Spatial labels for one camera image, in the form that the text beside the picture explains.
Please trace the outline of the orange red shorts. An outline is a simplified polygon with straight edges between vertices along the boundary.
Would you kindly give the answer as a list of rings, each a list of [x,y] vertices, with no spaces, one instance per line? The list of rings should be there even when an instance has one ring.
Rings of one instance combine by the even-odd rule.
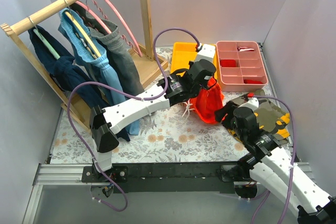
[[[224,95],[221,87],[216,86],[209,90],[201,89],[197,97],[190,99],[191,109],[207,124],[216,124],[214,112],[223,107]]]

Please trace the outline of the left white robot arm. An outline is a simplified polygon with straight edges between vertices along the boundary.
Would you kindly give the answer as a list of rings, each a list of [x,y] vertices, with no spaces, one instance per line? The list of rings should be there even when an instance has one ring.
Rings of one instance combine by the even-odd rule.
[[[158,110],[168,109],[178,103],[197,97],[214,76],[216,67],[208,60],[189,62],[189,69],[178,69],[167,79],[120,104],[91,109],[90,129],[94,139],[93,175],[106,182],[112,175],[112,151],[118,147],[117,134],[131,123]]]

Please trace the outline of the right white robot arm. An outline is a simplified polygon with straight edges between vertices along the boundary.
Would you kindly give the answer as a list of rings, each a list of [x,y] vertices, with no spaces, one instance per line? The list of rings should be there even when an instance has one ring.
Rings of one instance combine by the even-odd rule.
[[[280,142],[259,126],[257,102],[227,103],[215,111],[215,120],[232,131],[249,152],[237,162],[238,176],[262,184],[285,204],[283,212],[290,210],[298,223],[335,223],[335,197],[315,184],[292,162]]]

